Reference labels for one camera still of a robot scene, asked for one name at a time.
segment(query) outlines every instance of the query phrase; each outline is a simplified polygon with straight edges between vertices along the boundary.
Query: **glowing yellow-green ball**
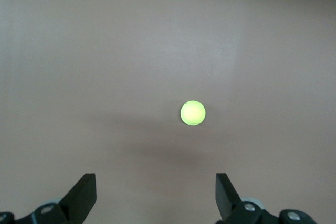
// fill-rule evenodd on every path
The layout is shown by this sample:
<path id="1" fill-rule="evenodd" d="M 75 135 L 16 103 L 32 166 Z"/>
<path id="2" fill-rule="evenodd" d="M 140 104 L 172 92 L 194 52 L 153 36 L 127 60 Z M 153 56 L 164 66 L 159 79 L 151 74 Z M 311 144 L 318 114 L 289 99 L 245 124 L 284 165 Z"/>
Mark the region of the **glowing yellow-green ball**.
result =
<path id="1" fill-rule="evenodd" d="M 198 101 L 188 101 L 181 108 L 181 118 L 187 125 L 199 125 L 205 119 L 205 108 Z"/>

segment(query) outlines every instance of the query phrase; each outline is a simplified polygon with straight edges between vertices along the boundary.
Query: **table surface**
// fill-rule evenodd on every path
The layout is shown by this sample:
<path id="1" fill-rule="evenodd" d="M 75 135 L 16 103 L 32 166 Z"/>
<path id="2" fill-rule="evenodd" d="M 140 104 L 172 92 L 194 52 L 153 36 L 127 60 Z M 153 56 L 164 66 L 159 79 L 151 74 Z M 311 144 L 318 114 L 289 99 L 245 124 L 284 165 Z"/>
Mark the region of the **table surface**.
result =
<path id="1" fill-rule="evenodd" d="M 0 0 L 0 210 L 215 223 L 215 174 L 333 223 L 336 0 Z M 199 126 L 185 101 L 207 111 Z"/>

